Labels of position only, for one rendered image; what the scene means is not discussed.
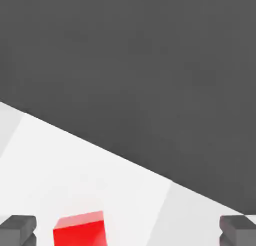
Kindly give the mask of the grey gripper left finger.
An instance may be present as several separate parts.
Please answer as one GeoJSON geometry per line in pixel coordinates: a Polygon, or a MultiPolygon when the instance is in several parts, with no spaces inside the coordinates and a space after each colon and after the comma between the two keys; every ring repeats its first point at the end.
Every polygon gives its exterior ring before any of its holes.
{"type": "Polygon", "coordinates": [[[35,216],[0,216],[0,246],[37,246],[35,216]]]}

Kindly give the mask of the small red cube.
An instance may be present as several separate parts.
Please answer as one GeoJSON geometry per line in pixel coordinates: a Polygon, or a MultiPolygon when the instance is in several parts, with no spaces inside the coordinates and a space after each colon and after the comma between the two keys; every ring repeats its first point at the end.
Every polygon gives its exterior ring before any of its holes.
{"type": "Polygon", "coordinates": [[[54,246],[108,246],[103,211],[60,218],[53,241],[54,246]]]}

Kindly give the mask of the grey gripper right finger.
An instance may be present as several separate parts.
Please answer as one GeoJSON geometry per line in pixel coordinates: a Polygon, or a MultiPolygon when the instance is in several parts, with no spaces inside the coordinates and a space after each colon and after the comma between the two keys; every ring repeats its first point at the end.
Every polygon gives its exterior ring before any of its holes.
{"type": "Polygon", "coordinates": [[[219,227],[219,246],[256,246],[256,224],[246,216],[221,216],[219,227]]]}

